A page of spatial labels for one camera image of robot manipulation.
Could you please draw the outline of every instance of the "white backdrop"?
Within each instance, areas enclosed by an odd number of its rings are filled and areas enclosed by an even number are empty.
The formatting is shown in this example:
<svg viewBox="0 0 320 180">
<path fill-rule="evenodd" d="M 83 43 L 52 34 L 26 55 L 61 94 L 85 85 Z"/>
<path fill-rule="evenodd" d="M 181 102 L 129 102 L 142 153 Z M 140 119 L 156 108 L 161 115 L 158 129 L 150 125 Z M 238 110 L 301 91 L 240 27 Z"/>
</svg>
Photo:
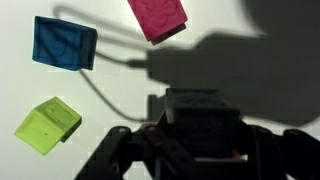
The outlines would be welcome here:
<svg viewBox="0 0 320 180">
<path fill-rule="evenodd" d="M 255 36 L 256 32 L 244 18 L 239 0 L 183 0 L 189 21 L 187 29 L 158 45 L 188 48 L 214 31 Z M 68 7 L 88 14 L 101 22 L 88 22 L 73 14 L 60 14 L 62 19 L 98 30 L 100 37 L 117 37 L 102 22 L 113 22 L 133 33 L 132 39 L 146 48 L 141 29 L 125 0 L 0 0 L 1 66 L 0 66 L 0 179 L 72 179 L 90 157 L 92 151 L 116 125 L 133 130 L 140 124 L 122 119 L 90 89 L 78 72 L 66 71 L 32 61 L 33 26 L 35 16 L 54 17 L 55 7 Z M 126 60 L 144 58 L 145 52 L 124 49 L 98 42 L 97 50 Z M 85 71 L 99 90 L 121 111 L 136 118 L 146 118 L 148 94 L 161 96 L 168 86 L 147 78 L 144 70 L 132 70 L 95 58 L 93 71 Z M 58 96 L 83 117 L 82 125 L 66 143 L 59 143 L 46 156 L 14 136 L 32 108 Z M 247 119 L 272 130 L 286 128 L 266 121 Z M 313 134 L 311 125 L 303 128 Z M 127 179 L 150 179 L 141 164 L 126 175 Z"/>
</svg>

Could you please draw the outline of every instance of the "foam cube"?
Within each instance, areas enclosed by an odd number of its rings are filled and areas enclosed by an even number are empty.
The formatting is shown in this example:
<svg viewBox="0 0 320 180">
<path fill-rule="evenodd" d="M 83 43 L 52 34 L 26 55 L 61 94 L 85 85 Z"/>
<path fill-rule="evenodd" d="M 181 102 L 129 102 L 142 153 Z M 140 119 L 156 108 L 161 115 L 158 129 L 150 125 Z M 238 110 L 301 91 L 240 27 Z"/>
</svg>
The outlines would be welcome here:
<svg viewBox="0 0 320 180">
<path fill-rule="evenodd" d="M 81 124 L 81 116 L 54 97 L 34 108 L 15 135 L 41 154 L 47 154 L 59 141 L 65 141 Z"/>
<path fill-rule="evenodd" d="M 180 0 L 128 0 L 148 41 L 181 27 L 188 20 Z"/>
<path fill-rule="evenodd" d="M 72 71 L 92 70 L 97 36 L 93 28 L 37 16 L 32 59 Z"/>
</svg>

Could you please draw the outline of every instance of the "pink cube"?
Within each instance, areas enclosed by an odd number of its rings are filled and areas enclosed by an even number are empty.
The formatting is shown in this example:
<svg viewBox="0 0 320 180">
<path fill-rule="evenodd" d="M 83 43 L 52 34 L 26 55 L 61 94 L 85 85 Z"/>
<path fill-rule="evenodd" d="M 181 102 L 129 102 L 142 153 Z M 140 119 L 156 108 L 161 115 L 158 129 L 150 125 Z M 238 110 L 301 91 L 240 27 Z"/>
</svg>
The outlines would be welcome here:
<svg viewBox="0 0 320 180">
<path fill-rule="evenodd" d="M 128 0 L 144 35 L 152 41 L 187 20 L 180 0 Z"/>
</svg>

